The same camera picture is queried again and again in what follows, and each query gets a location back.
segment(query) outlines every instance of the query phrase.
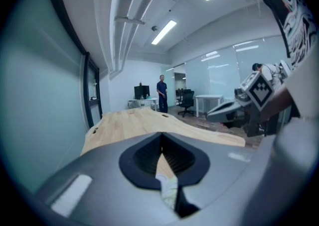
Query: black monitor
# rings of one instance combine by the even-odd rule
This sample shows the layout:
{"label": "black monitor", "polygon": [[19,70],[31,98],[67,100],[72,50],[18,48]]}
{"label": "black monitor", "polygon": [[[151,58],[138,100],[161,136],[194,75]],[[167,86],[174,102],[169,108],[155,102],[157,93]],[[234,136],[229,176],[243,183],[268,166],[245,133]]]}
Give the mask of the black monitor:
{"label": "black monitor", "polygon": [[141,96],[146,99],[150,95],[150,87],[148,85],[140,85],[134,87],[135,99],[140,100]]}

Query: desk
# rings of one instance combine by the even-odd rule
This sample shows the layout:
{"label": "desk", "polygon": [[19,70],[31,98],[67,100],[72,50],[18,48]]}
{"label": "desk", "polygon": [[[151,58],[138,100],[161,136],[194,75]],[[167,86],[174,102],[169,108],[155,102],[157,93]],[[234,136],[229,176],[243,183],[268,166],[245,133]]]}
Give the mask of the desk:
{"label": "desk", "polygon": [[[173,132],[206,142],[245,146],[245,140],[242,137],[200,129],[188,125],[170,114],[142,108],[103,114],[100,122],[90,128],[85,135],[81,154],[101,145],[154,132]],[[163,155],[159,158],[157,173],[168,178],[174,176]]]}
{"label": "desk", "polygon": [[197,95],[196,98],[196,117],[199,116],[198,113],[198,99],[203,100],[218,100],[218,104],[221,104],[222,99],[224,98],[223,95]]}
{"label": "desk", "polygon": [[[158,106],[157,106],[157,104],[156,104],[156,101],[157,101],[157,100],[158,100],[158,98],[150,98],[150,99],[146,99],[146,100],[144,100],[144,101],[153,101],[153,103],[154,103],[154,109],[155,109],[155,111],[157,111],[157,110],[158,110]],[[132,101],[140,101],[140,100],[137,100],[137,99],[128,100],[128,105],[129,105],[129,103],[132,102]]]}

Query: white table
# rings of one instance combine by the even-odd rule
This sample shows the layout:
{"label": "white table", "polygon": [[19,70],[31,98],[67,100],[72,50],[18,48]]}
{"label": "white table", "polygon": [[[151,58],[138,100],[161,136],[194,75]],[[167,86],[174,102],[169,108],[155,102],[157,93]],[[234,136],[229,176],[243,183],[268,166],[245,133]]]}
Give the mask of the white table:
{"label": "white table", "polygon": [[198,113],[198,99],[203,99],[203,100],[218,100],[218,105],[221,104],[222,99],[224,98],[223,95],[197,95],[195,96],[196,98],[196,117],[199,116]]}
{"label": "white table", "polygon": [[[150,98],[150,99],[146,99],[146,100],[144,100],[144,101],[153,101],[153,103],[154,103],[154,109],[155,109],[155,111],[157,111],[157,110],[158,110],[158,105],[156,104],[156,101],[157,101],[157,100],[158,100],[158,98]],[[137,100],[137,99],[128,100],[128,105],[129,105],[130,102],[133,102],[133,101],[140,101],[140,100]]]}

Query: white sleeve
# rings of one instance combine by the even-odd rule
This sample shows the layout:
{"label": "white sleeve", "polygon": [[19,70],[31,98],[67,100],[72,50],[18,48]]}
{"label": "white sleeve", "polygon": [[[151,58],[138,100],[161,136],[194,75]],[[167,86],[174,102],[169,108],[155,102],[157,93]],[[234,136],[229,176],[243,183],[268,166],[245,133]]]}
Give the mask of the white sleeve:
{"label": "white sleeve", "polygon": [[273,79],[271,71],[267,66],[263,66],[263,68],[261,69],[261,73],[264,75],[267,81],[271,81]]}

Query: black hair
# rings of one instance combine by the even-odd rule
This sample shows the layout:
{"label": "black hair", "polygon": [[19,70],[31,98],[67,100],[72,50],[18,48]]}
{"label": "black hair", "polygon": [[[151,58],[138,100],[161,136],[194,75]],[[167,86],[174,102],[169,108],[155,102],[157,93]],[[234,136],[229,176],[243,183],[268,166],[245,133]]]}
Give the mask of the black hair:
{"label": "black hair", "polygon": [[252,69],[253,69],[253,71],[257,71],[257,68],[261,68],[261,66],[262,66],[262,64],[255,63],[255,64],[253,64]]}

